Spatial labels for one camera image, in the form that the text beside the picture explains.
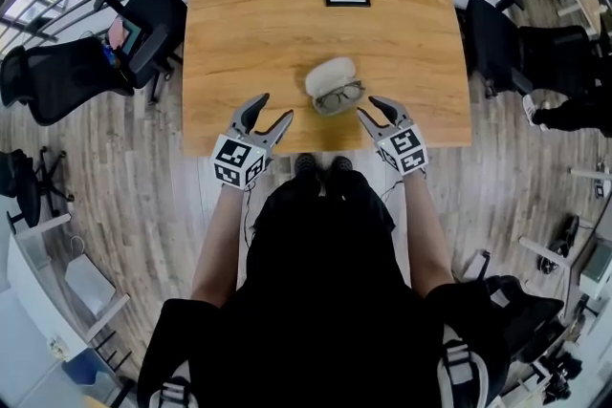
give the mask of forearm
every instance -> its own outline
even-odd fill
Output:
[[[191,299],[223,306],[236,291],[244,192],[224,185],[193,276]]]
[[[453,283],[450,255],[440,219],[423,174],[404,176],[408,260],[412,288],[422,297]]]

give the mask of black t-shirt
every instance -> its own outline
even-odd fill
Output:
[[[142,365],[141,406],[188,359],[200,406],[355,399],[436,407],[445,323],[488,364],[490,397],[501,390],[508,348],[482,283],[423,299],[404,284],[376,213],[323,198],[285,207],[274,226],[260,215],[247,281],[223,308],[165,302]]]

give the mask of dark shoe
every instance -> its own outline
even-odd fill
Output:
[[[353,163],[343,156],[337,156],[332,161],[332,165],[329,167],[332,172],[336,172],[338,170],[353,170]]]
[[[294,171],[296,177],[304,172],[316,172],[317,160],[312,153],[300,153],[295,159]]]

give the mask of white desk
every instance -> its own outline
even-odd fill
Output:
[[[94,336],[129,300],[127,294],[116,294],[104,315],[89,330],[84,331],[66,302],[51,264],[36,268],[22,242],[62,225],[70,218],[70,214],[65,214],[21,233],[11,234],[7,263],[9,284],[24,310],[47,338],[49,345],[55,342],[61,347],[66,360],[83,352]]]

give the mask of person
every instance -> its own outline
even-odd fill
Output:
[[[523,97],[523,110],[532,126],[542,130],[578,131],[582,128],[599,129],[607,137],[612,137],[612,88],[600,85],[589,98],[569,98],[560,106],[551,108],[548,102],[536,107],[531,96]]]
[[[223,185],[191,296],[162,308],[139,405],[159,406],[164,383],[188,364],[199,406],[328,399],[443,406],[437,369],[445,325],[484,360],[491,402],[509,366],[503,326],[482,281],[455,283],[423,172],[402,182],[410,287],[395,259],[393,219],[363,174],[345,157],[323,170],[302,154],[295,177],[255,220],[247,279],[236,290],[244,192]],[[183,396],[176,395],[188,405]]]

